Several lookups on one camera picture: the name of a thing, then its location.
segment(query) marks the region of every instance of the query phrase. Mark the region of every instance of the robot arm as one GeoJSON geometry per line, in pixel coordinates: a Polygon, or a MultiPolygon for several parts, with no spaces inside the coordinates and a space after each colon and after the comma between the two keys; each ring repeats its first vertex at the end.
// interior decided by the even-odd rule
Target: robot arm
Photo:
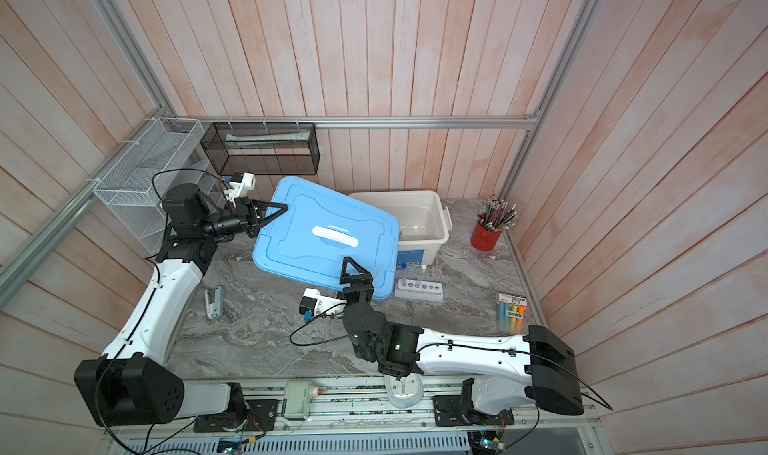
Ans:
{"type": "Polygon", "coordinates": [[[170,352],[174,326],[218,244],[241,232],[253,238],[288,210],[285,204],[242,196],[253,188],[253,175],[232,177],[227,191],[233,205],[229,214],[194,183],[168,190],[162,203],[170,223],[147,290],[101,357],[82,361],[74,373],[97,424],[167,423],[216,413],[221,414],[217,422],[222,427],[237,427],[244,420],[246,405],[239,384],[182,381],[162,364],[170,352]],[[269,208],[278,210],[267,215],[269,208]]]}
{"type": "Polygon", "coordinates": [[[347,278],[350,287],[339,294],[340,299],[307,289],[300,313],[305,319],[323,313],[341,316],[355,355],[378,363],[379,372],[393,377],[442,372],[482,375],[466,381],[462,399],[472,401],[467,411],[487,415],[529,403],[563,415],[584,412],[573,376],[574,353],[546,327],[532,325],[528,335],[472,337],[391,323],[370,306],[373,279],[351,258],[344,260],[342,283],[349,277],[348,263],[359,275],[347,278]]]}

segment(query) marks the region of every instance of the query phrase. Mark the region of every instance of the blue label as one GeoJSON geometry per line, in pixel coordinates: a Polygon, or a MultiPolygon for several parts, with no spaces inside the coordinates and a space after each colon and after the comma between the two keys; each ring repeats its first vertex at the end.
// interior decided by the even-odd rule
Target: blue label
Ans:
{"type": "Polygon", "coordinates": [[[412,265],[421,265],[423,259],[424,259],[423,250],[408,250],[408,251],[397,252],[398,267],[402,264],[406,264],[406,266],[408,267],[412,265]]]}

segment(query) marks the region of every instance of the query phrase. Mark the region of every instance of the colored chalk package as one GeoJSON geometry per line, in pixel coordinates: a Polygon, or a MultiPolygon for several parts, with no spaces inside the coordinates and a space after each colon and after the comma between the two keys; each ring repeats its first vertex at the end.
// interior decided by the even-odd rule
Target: colored chalk package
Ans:
{"type": "Polygon", "coordinates": [[[498,318],[496,328],[510,335],[523,333],[523,318],[528,308],[524,295],[497,292],[498,318]]]}

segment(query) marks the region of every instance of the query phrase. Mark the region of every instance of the white wire basket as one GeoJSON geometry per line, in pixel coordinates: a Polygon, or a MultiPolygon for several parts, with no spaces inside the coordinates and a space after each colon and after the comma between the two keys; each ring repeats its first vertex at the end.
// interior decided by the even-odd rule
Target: white wire basket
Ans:
{"type": "MultiPolygon", "coordinates": [[[[164,170],[184,166],[203,134],[199,120],[155,120],[94,189],[96,196],[149,253],[154,254],[160,249],[165,229],[165,211],[152,186],[152,177],[164,170]]],[[[201,170],[206,170],[207,166],[208,160],[193,165],[201,170]]],[[[156,177],[155,187],[162,196],[179,183],[197,183],[202,175],[202,172],[192,170],[164,173],[156,177]]],[[[214,177],[206,177],[201,181],[205,185],[201,189],[209,192],[214,182],[214,177]]]]}

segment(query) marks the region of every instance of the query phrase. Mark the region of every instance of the wire mesh basket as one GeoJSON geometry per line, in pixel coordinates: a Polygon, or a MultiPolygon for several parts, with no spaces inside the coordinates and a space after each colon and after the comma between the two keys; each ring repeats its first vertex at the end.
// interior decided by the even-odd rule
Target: wire mesh basket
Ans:
{"type": "MultiPolygon", "coordinates": [[[[164,170],[181,168],[203,138],[199,120],[160,118],[155,120],[96,185],[95,195],[123,222],[150,253],[162,243],[165,211],[152,186],[152,177],[164,170]]],[[[207,161],[195,167],[205,170],[207,161]]],[[[179,183],[200,180],[202,172],[184,170],[158,176],[155,187],[162,196],[179,183]]],[[[207,177],[210,191],[214,177],[207,177]]]]}
{"type": "Polygon", "coordinates": [[[216,173],[315,175],[320,150],[314,124],[217,122],[200,143],[216,173]]]}

